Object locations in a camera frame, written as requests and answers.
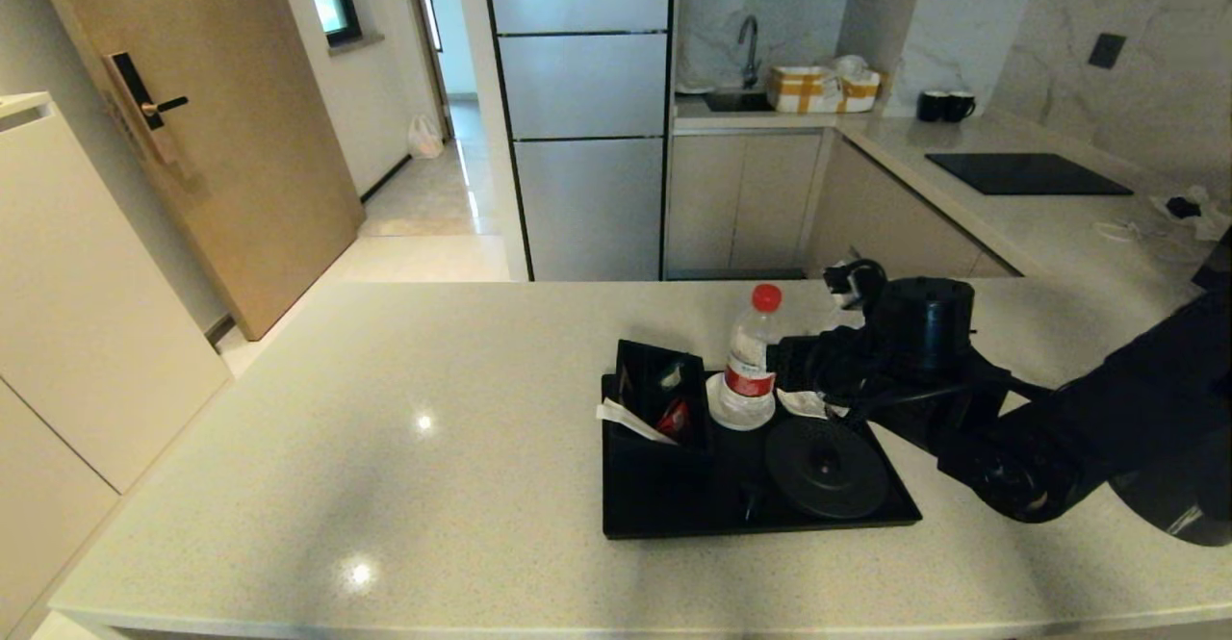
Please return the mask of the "dark grey electric kettle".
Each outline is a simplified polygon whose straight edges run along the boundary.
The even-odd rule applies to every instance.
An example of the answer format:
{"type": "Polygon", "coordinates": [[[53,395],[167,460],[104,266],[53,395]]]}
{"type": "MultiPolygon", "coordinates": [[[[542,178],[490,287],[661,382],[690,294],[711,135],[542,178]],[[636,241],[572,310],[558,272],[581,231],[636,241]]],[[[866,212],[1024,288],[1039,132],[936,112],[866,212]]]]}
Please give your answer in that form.
{"type": "Polygon", "coordinates": [[[1198,548],[1232,548],[1232,478],[1218,474],[1126,474],[1110,481],[1135,514],[1198,548]]]}

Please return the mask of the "black round kettle base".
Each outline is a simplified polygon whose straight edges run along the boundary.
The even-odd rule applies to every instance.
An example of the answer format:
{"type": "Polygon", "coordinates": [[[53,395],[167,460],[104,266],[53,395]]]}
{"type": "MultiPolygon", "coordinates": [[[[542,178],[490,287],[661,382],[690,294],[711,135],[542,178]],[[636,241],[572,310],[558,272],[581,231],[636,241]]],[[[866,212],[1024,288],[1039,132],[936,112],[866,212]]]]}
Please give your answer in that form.
{"type": "Polygon", "coordinates": [[[857,519],[890,494],[887,469],[869,441],[848,425],[791,418],[765,439],[771,482],[801,512],[825,519],[857,519]]]}

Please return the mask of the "packets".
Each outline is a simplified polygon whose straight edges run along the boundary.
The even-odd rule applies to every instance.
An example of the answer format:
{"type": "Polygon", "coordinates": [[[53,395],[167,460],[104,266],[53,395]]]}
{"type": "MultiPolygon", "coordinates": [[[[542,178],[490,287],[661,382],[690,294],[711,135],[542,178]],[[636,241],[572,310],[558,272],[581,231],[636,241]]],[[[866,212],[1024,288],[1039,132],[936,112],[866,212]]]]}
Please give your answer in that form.
{"type": "Polygon", "coordinates": [[[650,387],[669,397],[683,395],[690,387],[692,363],[687,358],[667,361],[663,367],[652,372],[650,387]]]}

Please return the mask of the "white round saucer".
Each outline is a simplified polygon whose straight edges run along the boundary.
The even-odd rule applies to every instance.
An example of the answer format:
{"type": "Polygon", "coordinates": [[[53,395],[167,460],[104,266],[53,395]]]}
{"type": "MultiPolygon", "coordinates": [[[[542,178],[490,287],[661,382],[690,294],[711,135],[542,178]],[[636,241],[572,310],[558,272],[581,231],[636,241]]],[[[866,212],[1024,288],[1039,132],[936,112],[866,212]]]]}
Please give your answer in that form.
{"type": "Polygon", "coordinates": [[[782,387],[775,390],[779,404],[782,404],[791,416],[817,418],[817,421],[843,421],[850,413],[850,408],[837,404],[828,398],[824,392],[818,391],[785,391],[782,387]]]}
{"type": "Polygon", "coordinates": [[[753,432],[766,425],[776,412],[772,392],[756,397],[739,395],[728,386],[724,372],[706,381],[708,412],[712,419],[734,432],[753,432]]]}

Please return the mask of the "beige cooktop base cabinet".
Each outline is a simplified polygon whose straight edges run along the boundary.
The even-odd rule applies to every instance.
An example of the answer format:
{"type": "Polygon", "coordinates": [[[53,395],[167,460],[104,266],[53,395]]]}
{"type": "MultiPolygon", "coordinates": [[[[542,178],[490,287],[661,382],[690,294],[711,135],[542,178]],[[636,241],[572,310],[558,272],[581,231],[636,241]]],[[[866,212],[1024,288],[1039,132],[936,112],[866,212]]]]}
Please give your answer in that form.
{"type": "Polygon", "coordinates": [[[850,141],[837,139],[823,171],[804,266],[818,277],[823,268],[857,259],[876,260],[890,279],[1020,275],[892,171],[850,141]]]}

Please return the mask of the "black sachet holder box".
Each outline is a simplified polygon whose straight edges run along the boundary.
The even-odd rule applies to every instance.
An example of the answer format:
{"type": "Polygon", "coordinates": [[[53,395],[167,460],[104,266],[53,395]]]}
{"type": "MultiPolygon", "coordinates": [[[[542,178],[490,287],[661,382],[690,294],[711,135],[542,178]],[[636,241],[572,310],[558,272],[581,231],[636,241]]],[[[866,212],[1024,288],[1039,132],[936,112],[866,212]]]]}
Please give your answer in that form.
{"type": "Polygon", "coordinates": [[[604,381],[604,397],[616,400],[618,403],[620,369],[623,364],[639,361],[644,367],[644,408],[641,421],[655,428],[664,409],[673,398],[683,397],[690,406],[692,425],[685,440],[678,441],[678,446],[664,446],[664,444],[647,440],[623,425],[609,423],[604,425],[604,445],[615,448],[617,454],[625,454],[634,462],[642,460],[650,462],[696,462],[707,464],[712,459],[713,446],[711,443],[711,417],[706,398],[707,375],[703,370],[703,360],[687,351],[676,351],[667,347],[642,345],[642,343],[622,339],[618,342],[615,375],[604,381]],[[663,367],[667,361],[678,358],[687,358],[692,363],[692,377],[690,387],[683,395],[669,397],[652,390],[652,372],[663,367]]]}

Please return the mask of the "beige sink base cabinet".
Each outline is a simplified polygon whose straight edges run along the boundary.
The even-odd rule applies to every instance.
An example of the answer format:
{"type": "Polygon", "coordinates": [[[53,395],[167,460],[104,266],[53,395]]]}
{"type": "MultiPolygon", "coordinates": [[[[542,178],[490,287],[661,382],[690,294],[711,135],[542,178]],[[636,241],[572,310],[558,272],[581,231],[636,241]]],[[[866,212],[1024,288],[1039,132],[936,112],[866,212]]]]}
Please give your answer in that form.
{"type": "Polygon", "coordinates": [[[824,129],[674,137],[667,277],[797,275],[825,141],[824,129]]]}

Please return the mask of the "white paper stick packet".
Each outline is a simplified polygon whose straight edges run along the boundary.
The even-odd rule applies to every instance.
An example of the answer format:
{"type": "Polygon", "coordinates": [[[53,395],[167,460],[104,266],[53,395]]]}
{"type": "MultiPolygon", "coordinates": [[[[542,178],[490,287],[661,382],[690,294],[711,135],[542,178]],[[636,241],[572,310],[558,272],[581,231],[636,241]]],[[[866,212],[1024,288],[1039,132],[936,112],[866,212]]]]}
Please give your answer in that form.
{"type": "Polygon", "coordinates": [[[628,408],[617,403],[616,400],[604,398],[602,403],[598,404],[598,421],[607,421],[610,423],[623,425],[625,429],[633,432],[638,437],[664,444],[664,446],[678,446],[678,440],[660,433],[658,429],[647,424],[646,421],[641,421],[641,418],[630,412],[628,408]]]}

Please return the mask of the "black induction cooktop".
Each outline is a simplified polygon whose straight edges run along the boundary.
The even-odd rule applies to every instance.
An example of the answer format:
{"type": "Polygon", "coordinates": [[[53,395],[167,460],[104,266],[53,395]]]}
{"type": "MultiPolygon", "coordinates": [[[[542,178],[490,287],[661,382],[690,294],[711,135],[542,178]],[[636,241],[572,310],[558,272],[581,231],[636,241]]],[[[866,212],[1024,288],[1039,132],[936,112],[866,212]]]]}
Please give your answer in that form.
{"type": "Polygon", "coordinates": [[[1132,190],[1055,153],[929,153],[929,162],[988,196],[1130,196],[1132,190]]]}

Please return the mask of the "black rectangular serving tray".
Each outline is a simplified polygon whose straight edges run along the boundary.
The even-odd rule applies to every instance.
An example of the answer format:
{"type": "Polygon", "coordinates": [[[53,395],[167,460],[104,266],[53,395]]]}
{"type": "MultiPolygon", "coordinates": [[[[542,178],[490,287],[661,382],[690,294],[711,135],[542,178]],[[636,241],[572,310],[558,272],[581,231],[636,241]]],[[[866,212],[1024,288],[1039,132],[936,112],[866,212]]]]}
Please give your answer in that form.
{"type": "Polygon", "coordinates": [[[611,540],[736,536],[769,533],[910,527],[922,512],[890,465],[885,448],[862,425],[855,429],[885,464],[890,494],[872,514],[825,519],[798,511],[770,478],[765,439],[774,425],[802,418],[779,409],[753,432],[729,432],[711,421],[713,454],[707,464],[634,462],[602,437],[602,534],[611,540]]]}

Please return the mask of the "white box yellow tape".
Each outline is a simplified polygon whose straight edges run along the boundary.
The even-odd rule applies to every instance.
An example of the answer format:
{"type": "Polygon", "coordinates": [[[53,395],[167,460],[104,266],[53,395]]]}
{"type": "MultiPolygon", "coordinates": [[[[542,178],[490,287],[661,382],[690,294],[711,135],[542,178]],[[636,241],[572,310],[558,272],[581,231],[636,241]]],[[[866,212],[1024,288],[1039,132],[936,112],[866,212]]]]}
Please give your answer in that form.
{"type": "Polygon", "coordinates": [[[837,80],[843,92],[837,113],[867,113],[873,109],[882,81],[878,72],[866,69],[857,75],[840,75],[837,80]]]}
{"type": "Polygon", "coordinates": [[[841,81],[827,67],[772,67],[768,101],[777,113],[837,113],[844,100],[841,81]]]}

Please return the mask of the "kitchen sink basin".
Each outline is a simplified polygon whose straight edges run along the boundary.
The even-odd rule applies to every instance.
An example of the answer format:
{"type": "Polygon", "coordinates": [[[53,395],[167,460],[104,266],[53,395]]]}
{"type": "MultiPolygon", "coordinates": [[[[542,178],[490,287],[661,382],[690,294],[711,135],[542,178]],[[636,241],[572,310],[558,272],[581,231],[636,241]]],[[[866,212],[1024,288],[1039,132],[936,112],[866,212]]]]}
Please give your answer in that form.
{"type": "Polygon", "coordinates": [[[776,111],[768,99],[768,92],[764,91],[705,92],[703,102],[712,113],[774,113],[776,111]]]}

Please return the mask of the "silver refrigerator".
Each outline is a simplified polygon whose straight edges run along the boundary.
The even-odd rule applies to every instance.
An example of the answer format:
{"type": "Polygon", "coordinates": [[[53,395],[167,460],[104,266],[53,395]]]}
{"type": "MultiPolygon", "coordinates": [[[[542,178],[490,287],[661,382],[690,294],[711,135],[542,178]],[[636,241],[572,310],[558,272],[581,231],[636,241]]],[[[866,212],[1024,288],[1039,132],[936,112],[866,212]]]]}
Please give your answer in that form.
{"type": "Polygon", "coordinates": [[[529,277],[663,274],[674,0],[488,0],[529,277]]]}

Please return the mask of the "white crumpled cloth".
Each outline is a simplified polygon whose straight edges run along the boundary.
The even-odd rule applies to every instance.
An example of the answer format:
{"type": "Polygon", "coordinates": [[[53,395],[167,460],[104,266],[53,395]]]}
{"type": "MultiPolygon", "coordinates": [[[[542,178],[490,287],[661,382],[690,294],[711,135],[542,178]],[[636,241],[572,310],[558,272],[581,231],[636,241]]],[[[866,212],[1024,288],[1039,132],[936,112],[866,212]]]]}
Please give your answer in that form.
{"type": "Polygon", "coordinates": [[[1177,195],[1151,195],[1148,200],[1163,218],[1169,219],[1173,224],[1193,229],[1193,236],[1201,242],[1217,242],[1232,227],[1232,212],[1228,212],[1226,206],[1218,199],[1215,199],[1214,194],[1210,194],[1206,187],[1201,187],[1201,185],[1193,185],[1193,187],[1186,187],[1186,190],[1177,195]],[[1165,200],[1178,195],[1200,203],[1204,211],[1201,218],[1170,218],[1170,215],[1165,212],[1165,200]]]}

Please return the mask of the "dark kitchen faucet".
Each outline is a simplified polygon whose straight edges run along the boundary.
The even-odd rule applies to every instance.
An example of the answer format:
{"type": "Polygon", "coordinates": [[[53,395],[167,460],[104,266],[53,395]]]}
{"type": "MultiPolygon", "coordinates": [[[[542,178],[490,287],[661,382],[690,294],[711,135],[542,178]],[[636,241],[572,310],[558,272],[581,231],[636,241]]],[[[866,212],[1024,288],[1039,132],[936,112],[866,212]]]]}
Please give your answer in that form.
{"type": "Polygon", "coordinates": [[[747,14],[742,21],[738,39],[736,43],[743,44],[745,51],[744,65],[740,68],[743,90],[756,88],[758,70],[761,60],[758,57],[758,21],[755,14],[747,14]]]}

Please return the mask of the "white plastic bag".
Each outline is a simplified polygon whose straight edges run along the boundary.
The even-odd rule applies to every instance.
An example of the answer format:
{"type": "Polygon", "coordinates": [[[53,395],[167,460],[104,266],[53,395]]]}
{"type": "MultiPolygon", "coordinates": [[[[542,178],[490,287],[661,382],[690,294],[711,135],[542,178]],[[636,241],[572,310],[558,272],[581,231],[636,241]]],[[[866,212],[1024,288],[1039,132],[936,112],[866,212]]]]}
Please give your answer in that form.
{"type": "Polygon", "coordinates": [[[407,129],[407,148],[415,162],[432,162],[445,152],[444,134],[428,116],[416,115],[407,129]]]}

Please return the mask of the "brown wooden door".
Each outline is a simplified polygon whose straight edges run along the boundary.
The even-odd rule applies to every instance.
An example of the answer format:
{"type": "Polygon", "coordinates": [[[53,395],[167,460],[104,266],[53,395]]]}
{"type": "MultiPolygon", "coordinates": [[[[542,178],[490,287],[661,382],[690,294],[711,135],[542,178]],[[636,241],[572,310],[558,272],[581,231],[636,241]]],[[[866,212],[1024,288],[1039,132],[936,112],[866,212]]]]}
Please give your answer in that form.
{"type": "Polygon", "coordinates": [[[140,170],[250,342],[356,240],[362,208],[290,0],[51,0],[140,170]],[[102,57],[128,52],[179,162],[137,139],[102,57]]]}

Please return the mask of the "white tall cabinet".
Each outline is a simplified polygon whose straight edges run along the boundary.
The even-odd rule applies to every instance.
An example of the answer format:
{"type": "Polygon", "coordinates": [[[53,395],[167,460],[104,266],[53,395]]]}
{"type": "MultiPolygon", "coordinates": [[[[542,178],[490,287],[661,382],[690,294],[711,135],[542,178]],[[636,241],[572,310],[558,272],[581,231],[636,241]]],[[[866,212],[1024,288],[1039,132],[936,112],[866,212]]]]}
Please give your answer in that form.
{"type": "Polygon", "coordinates": [[[0,96],[0,638],[232,381],[49,92],[0,96]]]}

